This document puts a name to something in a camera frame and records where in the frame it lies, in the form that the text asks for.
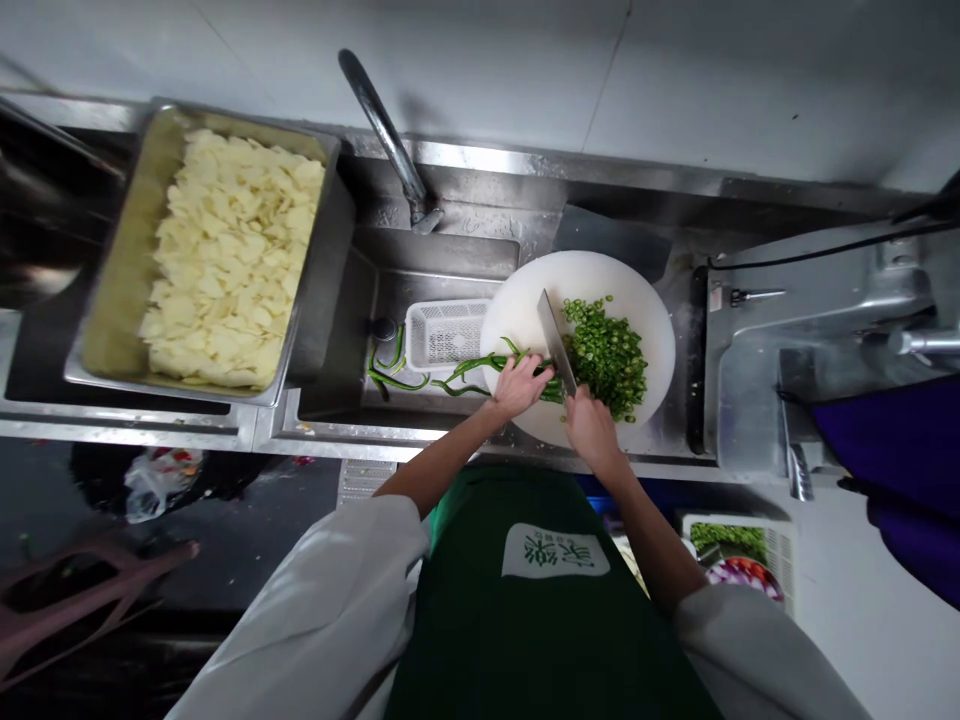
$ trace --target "metal machine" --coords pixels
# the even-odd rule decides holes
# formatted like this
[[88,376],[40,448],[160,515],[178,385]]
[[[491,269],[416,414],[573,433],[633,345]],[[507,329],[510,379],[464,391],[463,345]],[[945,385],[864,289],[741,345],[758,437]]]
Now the metal machine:
[[705,443],[725,473],[786,475],[810,499],[807,474],[837,466],[778,389],[828,400],[960,371],[960,230],[931,215],[821,230],[713,264]]

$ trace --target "white plastic basket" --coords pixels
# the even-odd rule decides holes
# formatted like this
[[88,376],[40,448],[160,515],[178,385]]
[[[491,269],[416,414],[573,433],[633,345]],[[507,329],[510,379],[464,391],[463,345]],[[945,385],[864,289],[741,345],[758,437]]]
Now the white plastic basket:
[[453,370],[480,357],[480,329],[489,300],[435,300],[407,309],[407,367],[418,372]]
[[798,585],[794,577],[797,567],[797,531],[789,520],[773,520],[754,515],[736,515],[733,513],[688,512],[677,513],[681,523],[681,536],[690,539],[690,529],[694,523],[714,525],[732,525],[734,527],[763,528],[767,544],[766,566],[779,581],[783,590],[783,605],[787,615],[796,619]]

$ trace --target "white chef jacket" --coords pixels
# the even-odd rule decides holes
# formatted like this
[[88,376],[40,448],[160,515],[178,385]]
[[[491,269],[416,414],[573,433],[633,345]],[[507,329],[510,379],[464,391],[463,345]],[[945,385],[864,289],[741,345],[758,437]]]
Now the white chef jacket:
[[[341,507],[297,542],[168,720],[383,717],[412,633],[429,548],[413,501]],[[869,720],[827,659],[761,592],[685,598],[677,638],[717,707],[737,720]]]

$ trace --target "apron logo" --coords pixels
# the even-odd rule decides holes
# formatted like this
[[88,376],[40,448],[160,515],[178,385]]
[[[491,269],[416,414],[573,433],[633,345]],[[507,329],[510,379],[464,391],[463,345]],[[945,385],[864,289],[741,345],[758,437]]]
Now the apron logo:
[[541,579],[605,575],[609,570],[595,535],[558,533],[526,523],[517,523],[507,533],[501,575]]

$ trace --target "white tile wall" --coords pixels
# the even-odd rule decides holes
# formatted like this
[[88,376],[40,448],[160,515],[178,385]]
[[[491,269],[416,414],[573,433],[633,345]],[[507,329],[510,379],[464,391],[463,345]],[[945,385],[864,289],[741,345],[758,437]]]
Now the white tile wall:
[[350,47],[401,131],[933,191],[958,28],[950,0],[0,0],[0,87],[362,127]]
[[585,150],[935,191],[960,168],[960,5],[651,0]]

